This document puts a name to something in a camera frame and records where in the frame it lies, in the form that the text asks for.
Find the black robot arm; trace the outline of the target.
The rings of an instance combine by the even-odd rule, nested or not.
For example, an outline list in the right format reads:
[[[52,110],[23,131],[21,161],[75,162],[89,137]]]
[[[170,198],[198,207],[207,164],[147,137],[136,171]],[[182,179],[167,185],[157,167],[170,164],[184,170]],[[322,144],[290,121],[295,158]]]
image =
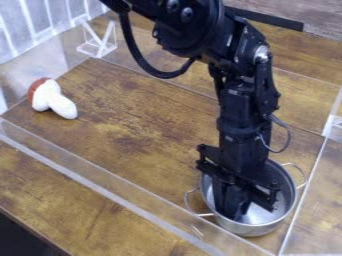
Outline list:
[[[199,145],[198,169],[212,178],[216,211],[239,219],[252,203],[275,208],[279,181],[266,167],[272,112],[279,93],[272,82],[272,55],[262,33],[228,11],[222,0],[100,0],[119,14],[129,52],[152,76],[182,75],[196,61],[208,65],[220,106],[219,145]],[[163,72],[143,58],[128,13],[153,21],[161,48],[187,59]]]

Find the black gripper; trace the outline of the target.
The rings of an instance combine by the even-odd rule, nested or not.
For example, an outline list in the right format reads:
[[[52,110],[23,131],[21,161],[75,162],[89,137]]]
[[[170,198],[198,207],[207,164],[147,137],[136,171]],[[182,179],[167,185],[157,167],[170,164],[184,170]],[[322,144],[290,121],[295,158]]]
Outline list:
[[[216,211],[231,220],[246,214],[251,203],[272,211],[280,192],[280,176],[267,167],[271,159],[248,166],[246,170],[235,170],[226,165],[219,148],[200,144],[196,150],[196,168],[212,178]]]

